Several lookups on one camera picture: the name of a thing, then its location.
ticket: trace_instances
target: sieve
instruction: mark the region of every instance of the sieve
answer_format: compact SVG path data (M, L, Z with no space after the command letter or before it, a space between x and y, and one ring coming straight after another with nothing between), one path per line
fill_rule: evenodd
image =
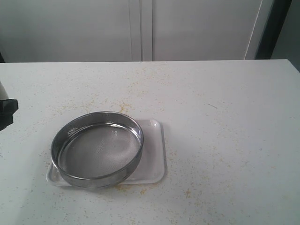
M73 186L104 188L129 177L140 162L143 131L129 116L93 112L65 125L51 145L53 165Z

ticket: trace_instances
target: sieve rim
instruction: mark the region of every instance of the sieve rim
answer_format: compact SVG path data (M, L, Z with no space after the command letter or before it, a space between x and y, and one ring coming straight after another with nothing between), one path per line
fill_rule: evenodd
M70 126L72 125L74 122L76 122L77 120L80 120L84 117L87 117L87 116L90 116L90 115L93 115L93 114L103 114L103 113L107 113L107 114L117 114L117 115L121 115L121 116L124 116L126 117L127 119L131 120L137 127L138 127L138 130L140 132L140 138L139 138L139 142L140 142L140 147L139 147L139 150L137 151L137 153L135 154L135 156L132 158L132 160L130 162L128 162L125 166L123 166L122 168L112 172L112 173L109 173L109 174L106 174L106 175L102 175L102 176L97 176L97 177L91 177L91 178L85 178L85 177L79 177L79 176L74 176L74 175L71 175L69 174L68 172L64 171L60 166L59 166L59 163L58 163L58 159L59 159L59 155L62 154L63 152L63 149L64 149L64 144L61 146L58 154L57 154L57 157L55 157L54 155L54 152L53 152L53 145L54 145L54 142L55 140L58 138L58 136L60 135L60 131L63 130L65 127L67 126ZM100 112L91 112L91 113L88 113L88 114L85 114L83 116L80 116L80 117L77 117L75 119L73 119L72 121L70 121L69 123L67 123L66 125L64 125L59 131L58 133L55 135L53 141L52 141L52 144L51 144L51 161L53 163L53 165L59 170L60 173L63 173L63 175L69 177L69 178L72 178L72 179L76 179L76 180L100 180L100 179L104 179L104 178L108 178L108 177L112 177L120 172L122 172L123 170L127 169L128 167L130 167L136 160L137 158L140 157L140 154L143 150L143 143L144 143L144 134L143 134L143 130L141 128L141 126L138 124L138 122L136 122L136 120L134 120L133 118L131 118L130 116L127 116L123 113L120 113L120 112L114 112L114 111L100 111Z

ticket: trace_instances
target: plastic tray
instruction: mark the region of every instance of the plastic tray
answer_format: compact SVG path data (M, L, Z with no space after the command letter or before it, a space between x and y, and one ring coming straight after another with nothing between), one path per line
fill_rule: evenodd
M142 158L136 170L121 184L151 184L160 181L166 172L162 127L156 120L138 120L144 133ZM52 163L47 181L54 186L71 186Z

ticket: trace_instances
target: white countertop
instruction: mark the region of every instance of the white countertop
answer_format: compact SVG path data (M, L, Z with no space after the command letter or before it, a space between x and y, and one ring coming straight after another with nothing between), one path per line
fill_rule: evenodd
M19 101L0 132L1 224L300 224L300 73L287 60L0 64L0 80ZM47 183L58 121L105 110L163 124L167 176Z

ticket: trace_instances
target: white table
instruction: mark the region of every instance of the white table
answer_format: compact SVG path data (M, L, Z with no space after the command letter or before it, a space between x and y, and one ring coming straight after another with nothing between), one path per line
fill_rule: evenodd
M300 224L300 74L286 60L0 64L0 79L19 101L0 132L3 225ZM103 110L163 124L160 183L47 183L57 121Z

